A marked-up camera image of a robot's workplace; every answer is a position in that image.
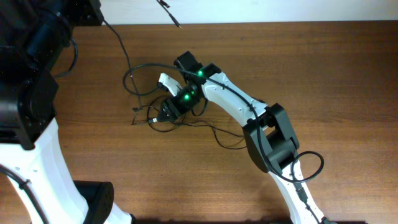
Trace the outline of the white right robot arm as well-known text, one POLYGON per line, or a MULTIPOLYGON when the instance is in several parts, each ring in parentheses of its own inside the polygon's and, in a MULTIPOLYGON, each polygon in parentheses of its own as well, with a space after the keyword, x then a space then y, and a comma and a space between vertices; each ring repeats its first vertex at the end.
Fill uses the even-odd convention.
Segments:
POLYGON ((171 93, 162 102, 155 122, 176 121, 200 100, 213 102, 224 109, 242 127, 248 153, 258 169, 269 174, 278 186, 290 213, 292 223, 329 223, 316 205, 307 182, 316 177, 325 164, 304 178, 297 135, 285 109, 269 106, 239 89, 219 67, 197 62, 190 52, 179 56, 172 69, 181 73, 185 85, 161 73, 159 84, 171 93))

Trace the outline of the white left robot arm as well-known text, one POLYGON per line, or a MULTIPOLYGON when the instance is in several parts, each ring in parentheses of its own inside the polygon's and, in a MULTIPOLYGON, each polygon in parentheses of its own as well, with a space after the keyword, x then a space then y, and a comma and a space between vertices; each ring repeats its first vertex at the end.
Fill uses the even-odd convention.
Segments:
POLYGON ((101 3, 1 2, 1 173, 32 223, 134 223, 110 182, 73 180, 60 148, 51 70, 73 30, 100 26, 101 3))

